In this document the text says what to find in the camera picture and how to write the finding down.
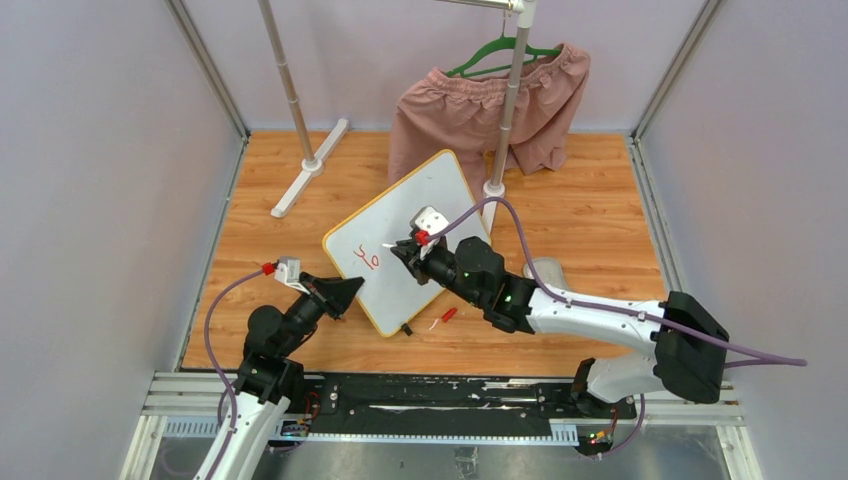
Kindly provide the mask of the red marker cap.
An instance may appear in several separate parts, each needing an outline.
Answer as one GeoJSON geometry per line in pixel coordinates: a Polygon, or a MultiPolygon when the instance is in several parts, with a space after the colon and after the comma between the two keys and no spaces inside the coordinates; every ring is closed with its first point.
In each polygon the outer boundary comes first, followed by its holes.
{"type": "Polygon", "coordinates": [[[450,308],[448,311],[446,311],[446,312],[445,312],[445,313],[444,313],[444,314],[440,317],[440,321],[441,321],[441,322],[448,322],[448,321],[449,321],[449,320],[450,320],[450,319],[451,319],[451,318],[452,318],[452,317],[453,317],[453,316],[457,313],[457,311],[458,311],[458,309],[457,309],[457,308],[450,308]]]}

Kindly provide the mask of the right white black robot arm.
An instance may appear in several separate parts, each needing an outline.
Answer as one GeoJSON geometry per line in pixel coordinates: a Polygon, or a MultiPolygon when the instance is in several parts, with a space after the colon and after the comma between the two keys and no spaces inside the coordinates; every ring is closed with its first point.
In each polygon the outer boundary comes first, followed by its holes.
{"type": "Polygon", "coordinates": [[[579,364],[571,404],[596,417],[634,395],[668,391],[684,400],[719,400],[727,331],[689,294],[664,301],[628,302],[558,290],[505,269],[503,257],[478,237],[449,250],[413,240],[390,247],[420,285],[434,282],[479,309],[506,333],[569,334],[617,344],[631,354],[579,364]]]}

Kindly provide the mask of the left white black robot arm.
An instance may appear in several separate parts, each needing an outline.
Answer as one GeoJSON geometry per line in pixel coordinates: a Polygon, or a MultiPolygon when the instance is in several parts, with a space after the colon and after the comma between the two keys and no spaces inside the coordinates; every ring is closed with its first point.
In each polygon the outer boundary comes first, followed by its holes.
{"type": "Polygon", "coordinates": [[[365,284],[362,277],[316,277],[301,273],[298,296],[287,310],[262,305],[248,317],[243,358],[230,381],[209,339],[210,308],[204,342],[213,368],[224,384],[219,429],[196,479],[250,479],[284,413],[306,400],[304,367],[290,356],[317,330],[321,318],[340,319],[365,284]]]}

